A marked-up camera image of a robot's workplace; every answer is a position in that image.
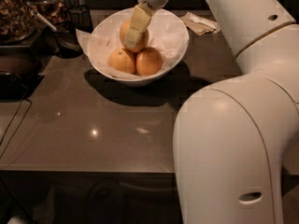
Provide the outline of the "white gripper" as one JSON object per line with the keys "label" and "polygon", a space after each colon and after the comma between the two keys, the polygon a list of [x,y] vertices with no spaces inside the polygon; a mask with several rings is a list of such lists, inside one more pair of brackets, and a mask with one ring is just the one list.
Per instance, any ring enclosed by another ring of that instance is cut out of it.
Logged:
{"label": "white gripper", "polygon": [[124,45],[133,48],[142,38],[148,29],[151,18],[154,14],[153,9],[163,8],[168,0],[137,0],[140,4],[133,9],[133,14],[124,38]]}

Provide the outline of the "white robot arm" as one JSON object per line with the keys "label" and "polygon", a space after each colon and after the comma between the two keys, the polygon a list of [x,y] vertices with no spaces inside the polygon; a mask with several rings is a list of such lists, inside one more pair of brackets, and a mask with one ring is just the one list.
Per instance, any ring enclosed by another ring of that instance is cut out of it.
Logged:
{"label": "white robot arm", "polygon": [[283,155],[299,134],[299,25],[277,0],[206,2],[242,74],[178,112],[183,224],[283,224]]}

